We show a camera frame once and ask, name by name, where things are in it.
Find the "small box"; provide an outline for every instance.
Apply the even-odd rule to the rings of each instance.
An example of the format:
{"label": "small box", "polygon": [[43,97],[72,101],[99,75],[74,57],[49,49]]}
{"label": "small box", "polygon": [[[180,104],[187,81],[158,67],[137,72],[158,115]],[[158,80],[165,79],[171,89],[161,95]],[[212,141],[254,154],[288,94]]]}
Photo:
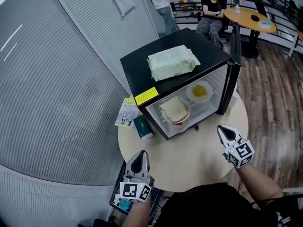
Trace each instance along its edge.
{"label": "small box", "polygon": [[237,169],[252,161],[255,154],[254,148],[250,141],[246,141],[228,152],[228,161],[231,162]]}
{"label": "small box", "polygon": [[120,196],[132,202],[145,202],[152,187],[146,183],[120,183]]}
{"label": "small box", "polygon": [[138,131],[139,137],[142,140],[147,140],[153,137],[151,128],[149,127],[144,115],[141,115],[134,119],[134,124]]}
{"label": "small box", "polygon": [[257,15],[251,15],[251,19],[255,22],[260,21],[260,18]]}

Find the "bowl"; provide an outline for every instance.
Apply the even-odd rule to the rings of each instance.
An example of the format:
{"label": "bowl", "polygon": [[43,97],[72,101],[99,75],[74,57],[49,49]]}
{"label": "bowl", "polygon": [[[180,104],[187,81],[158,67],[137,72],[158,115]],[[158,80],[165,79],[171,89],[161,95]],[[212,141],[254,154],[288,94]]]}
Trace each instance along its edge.
{"label": "bowl", "polygon": [[[204,86],[207,90],[207,95],[204,96],[204,97],[195,97],[193,92],[192,92],[192,89],[196,85]],[[185,90],[185,94],[189,98],[189,100],[191,100],[195,103],[203,103],[203,102],[208,101],[212,97],[213,88],[207,81],[200,80],[200,81],[197,81],[197,82],[194,82],[194,83],[188,85],[186,90]]]}
{"label": "bowl", "polygon": [[171,120],[167,117],[167,115],[166,115],[166,113],[164,112],[164,110],[161,109],[162,116],[163,116],[163,118],[164,118],[164,120],[165,120],[166,122],[172,123],[172,124],[180,124],[180,123],[182,123],[183,121],[185,121],[185,120],[189,117],[189,115],[190,115],[190,105],[189,105],[189,103],[188,103],[185,99],[183,99],[183,98],[180,98],[180,97],[179,97],[179,99],[180,99],[180,101],[184,104],[185,108],[187,109],[187,115],[186,115],[186,117],[183,118],[183,119],[181,119],[181,120],[178,121],[178,122],[173,122],[173,121],[171,121]]}

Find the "round table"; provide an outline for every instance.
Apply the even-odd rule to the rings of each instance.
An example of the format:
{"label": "round table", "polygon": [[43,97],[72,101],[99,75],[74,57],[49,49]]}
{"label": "round table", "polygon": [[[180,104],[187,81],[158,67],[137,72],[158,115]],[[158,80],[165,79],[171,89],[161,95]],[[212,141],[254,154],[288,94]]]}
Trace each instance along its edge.
{"label": "round table", "polygon": [[165,140],[152,127],[154,137],[143,141],[136,128],[118,127],[119,146],[127,162],[135,153],[146,150],[150,160],[150,174],[156,188],[184,192],[193,187],[218,182],[229,173],[232,164],[224,159],[223,145],[217,134],[217,125],[237,127],[246,138],[248,119],[242,100],[237,101],[224,115],[212,114],[199,124],[199,131],[188,129],[169,140]]}
{"label": "round table", "polygon": [[[242,27],[249,28],[250,31],[250,40],[249,42],[242,42],[242,55],[246,58],[255,59],[259,56],[259,52],[257,50],[257,41],[260,32],[263,33],[274,33],[276,31],[276,25],[270,21],[266,16],[253,11],[251,9],[240,8],[240,14],[236,13],[235,7],[227,8],[224,10],[224,15],[231,21],[238,23]],[[251,15],[258,16],[260,21],[262,19],[266,19],[270,21],[270,28],[262,28],[259,26],[258,22],[253,21],[251,19]]]}

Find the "camouflage pants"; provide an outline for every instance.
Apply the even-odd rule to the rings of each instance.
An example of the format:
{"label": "camouflage pants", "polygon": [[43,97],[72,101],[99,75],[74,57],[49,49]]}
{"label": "camouflage pants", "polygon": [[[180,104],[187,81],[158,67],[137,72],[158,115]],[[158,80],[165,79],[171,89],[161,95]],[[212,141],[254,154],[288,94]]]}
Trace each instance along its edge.
{"label": "camouflage pants", "polygon": [[204,38],[207,38],[209,36],[213,44],[220,47],[218,32],[221,28],[221,20],[202,17],[201,21],[197,26],[196,33],[198,33]]}

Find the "green box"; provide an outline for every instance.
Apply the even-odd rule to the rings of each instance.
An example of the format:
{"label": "green box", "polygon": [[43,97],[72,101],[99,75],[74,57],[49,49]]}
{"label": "green box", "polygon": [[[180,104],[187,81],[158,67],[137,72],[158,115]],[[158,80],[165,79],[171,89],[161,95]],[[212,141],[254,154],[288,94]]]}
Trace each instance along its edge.
{"label": "green box", "polygon": [[147,140],[153,137],[151,128],[149,127],[144,115],[141,115],[134,119],[134,124],[138,131],[139,137],[142,140]]}

